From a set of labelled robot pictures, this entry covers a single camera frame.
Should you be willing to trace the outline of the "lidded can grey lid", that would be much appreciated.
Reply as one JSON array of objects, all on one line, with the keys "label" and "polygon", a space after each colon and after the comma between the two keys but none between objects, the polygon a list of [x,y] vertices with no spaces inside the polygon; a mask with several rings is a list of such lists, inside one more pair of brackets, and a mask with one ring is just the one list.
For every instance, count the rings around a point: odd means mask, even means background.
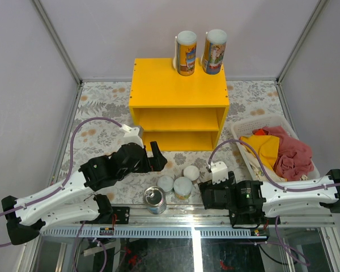
[{"label": "lidded can grey lid", "polygon": [[171,176],[161,176],[157,181],[157,186],[160,187],[165,194],[171,194],[173,191],[174,179]]}]

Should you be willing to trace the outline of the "lidded can white lid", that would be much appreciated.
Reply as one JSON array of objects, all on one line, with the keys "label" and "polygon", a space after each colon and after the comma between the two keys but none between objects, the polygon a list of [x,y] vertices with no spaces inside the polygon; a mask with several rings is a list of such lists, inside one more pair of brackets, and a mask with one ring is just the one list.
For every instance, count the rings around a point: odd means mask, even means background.
[{"label": "lidded can white lid", "polygon": [[183,170],[183,175],[188,178],[192,184],[196,184],[200,176],[200,171],[196,166],[190,165]]}]

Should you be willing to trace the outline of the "silver pull-tab can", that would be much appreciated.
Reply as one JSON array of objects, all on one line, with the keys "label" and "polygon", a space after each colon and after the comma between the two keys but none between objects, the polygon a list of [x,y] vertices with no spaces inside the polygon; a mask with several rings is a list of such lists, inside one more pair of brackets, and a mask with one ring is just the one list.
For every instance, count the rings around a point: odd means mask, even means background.
[{"label": "silver pull-tab can", "polygon": [[149,187],[144,191],[143,202],[152,214],[161,214],[167,208],[165,192],[157,186]]}]

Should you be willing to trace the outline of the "tall can with plastic lid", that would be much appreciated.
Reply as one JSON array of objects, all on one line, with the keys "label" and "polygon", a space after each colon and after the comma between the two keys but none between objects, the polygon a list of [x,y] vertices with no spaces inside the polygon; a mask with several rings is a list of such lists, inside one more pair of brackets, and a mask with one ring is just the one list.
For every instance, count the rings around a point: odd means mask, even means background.
[{"label": "tall can with plastic lid", "polygon": [[201,57],[201,66],[205,73],[218,74],[221,70],[226,50],[227,34],[221,29],[212,29],[206,33],[205,48]]}]

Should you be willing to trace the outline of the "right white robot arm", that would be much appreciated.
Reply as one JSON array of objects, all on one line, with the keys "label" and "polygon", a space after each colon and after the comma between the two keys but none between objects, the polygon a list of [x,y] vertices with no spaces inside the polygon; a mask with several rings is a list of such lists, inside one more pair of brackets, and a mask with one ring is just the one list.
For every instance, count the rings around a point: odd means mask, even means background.
[{"label": "right white robot arm", "polygon": [[326,208],[340,213],[340,169],[307,180],[281,182],[244,180],[236,182],[232,171],[228,179],[199,185],[205,209],[227,210],[233,226],[260,225],[277,216],[308,209]]}]

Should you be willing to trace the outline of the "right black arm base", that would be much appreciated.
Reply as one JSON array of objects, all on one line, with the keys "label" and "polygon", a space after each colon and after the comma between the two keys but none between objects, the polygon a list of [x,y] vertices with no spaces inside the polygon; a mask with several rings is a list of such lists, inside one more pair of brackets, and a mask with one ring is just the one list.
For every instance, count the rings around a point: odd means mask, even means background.
[{"label": "right black arm base", "polygon": [[279,224],[281,221],[275,217],[266,216],[265,213],[258,209],[251,214],[241,214],[240,212],[229,211],[231,227],[235,229],[253,229],[260,225]]}]

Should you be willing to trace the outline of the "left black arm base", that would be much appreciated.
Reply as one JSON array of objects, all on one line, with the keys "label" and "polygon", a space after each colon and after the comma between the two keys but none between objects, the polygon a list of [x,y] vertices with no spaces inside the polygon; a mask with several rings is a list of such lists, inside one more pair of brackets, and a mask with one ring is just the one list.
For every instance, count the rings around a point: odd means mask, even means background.
[{"label": "left black arm base", "polygon": [[130,218],[130,207],[113,207],[106,195],[98,194],[95,201],[99,207],[99,216],[95,219],[97,224],[128,224]]}]

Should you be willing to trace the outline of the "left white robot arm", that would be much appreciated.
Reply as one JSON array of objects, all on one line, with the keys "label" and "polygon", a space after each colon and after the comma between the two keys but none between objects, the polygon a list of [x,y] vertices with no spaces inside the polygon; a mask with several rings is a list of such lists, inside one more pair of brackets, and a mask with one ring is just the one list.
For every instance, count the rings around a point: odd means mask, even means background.
[{"label": "left white robot arm", "polygon": [[65,223],[110,223],[113,208],[99,190],[111,187],[132,173],[160,172],[167,159],[156,142],[152,156],[136,143],[123,144],[111,155],[90,159],[68,180],[56,183],[24,198],[7,196],[1,200],[10,243],[21,245],[54,226]]}]

